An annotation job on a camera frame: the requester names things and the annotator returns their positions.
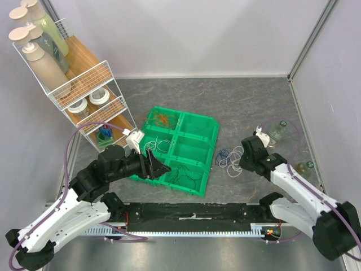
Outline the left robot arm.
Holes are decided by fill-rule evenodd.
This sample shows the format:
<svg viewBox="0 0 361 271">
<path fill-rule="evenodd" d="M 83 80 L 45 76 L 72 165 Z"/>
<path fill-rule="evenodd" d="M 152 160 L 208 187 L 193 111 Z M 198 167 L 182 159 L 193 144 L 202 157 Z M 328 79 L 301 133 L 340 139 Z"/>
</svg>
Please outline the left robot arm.
<svg viewBox="0 0 361 271">
<path fill-rule="evenodd" d="M 60 198 L 35 221 L 23 229 L 11 229 L 6 239 L 13 248 L 11 270 L 39 270 L 47 265 L 65 244 L 96 224 L 118 222 L 125 205 L 109 192 L 111 182 L 133 175 L 154 180 L 171 171 L 152 150 L 145 154 L 110 145 L 85 169 L 66 184 Z M 14 267 L 17 260 L 19 267 Z"/>
</svg>

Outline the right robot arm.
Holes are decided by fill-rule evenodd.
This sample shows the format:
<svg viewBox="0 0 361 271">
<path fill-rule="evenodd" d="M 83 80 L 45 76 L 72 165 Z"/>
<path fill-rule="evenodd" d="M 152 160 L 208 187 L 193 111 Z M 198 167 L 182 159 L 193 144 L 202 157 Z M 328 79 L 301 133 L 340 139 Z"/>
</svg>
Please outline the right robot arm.
<svg viewBox="0 0 361 271">
<path fill-rule="evenodd" d="M 350 202 L 331 198 L 299 175 L 281 155 L 269 154 L 264 137 L 253 134 L 241 144 L 241 168 L 264 177 L 295 200 L 292 203 L 279 193 L 264 197 L 258 208 L 262 221 L 276 218 L 291 224 L 330 261 L 360 247 L 358 211 Z"/>
</svg>

